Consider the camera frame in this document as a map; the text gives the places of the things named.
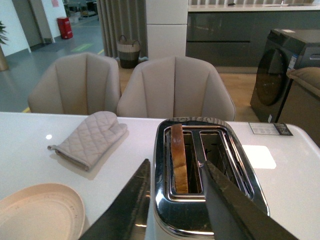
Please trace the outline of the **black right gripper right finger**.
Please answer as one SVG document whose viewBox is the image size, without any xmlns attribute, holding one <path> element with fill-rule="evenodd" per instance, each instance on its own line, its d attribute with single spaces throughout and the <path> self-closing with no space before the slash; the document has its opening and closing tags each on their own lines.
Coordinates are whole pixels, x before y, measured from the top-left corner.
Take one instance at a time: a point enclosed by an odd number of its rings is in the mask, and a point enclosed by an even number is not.
<svg viewBox="0 0 320 240">
<path fill-rule="evenodd" d="M 260 210 L 217 167 L 202 166 L 205 204 L 216 240 L 295 240 Z"/>
</svg>

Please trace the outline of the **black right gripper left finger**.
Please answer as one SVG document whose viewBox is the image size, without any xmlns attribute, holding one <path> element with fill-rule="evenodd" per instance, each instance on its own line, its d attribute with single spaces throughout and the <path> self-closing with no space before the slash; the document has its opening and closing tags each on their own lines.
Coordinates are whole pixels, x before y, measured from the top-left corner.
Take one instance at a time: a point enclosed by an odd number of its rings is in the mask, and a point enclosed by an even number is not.
<svg viewBox="0 0 320 240">
<path fill-rule="evenodd" d="M 82 240 L 143 240 L 150 204 L 151 164 L 146 158 Z"/>
</svg>

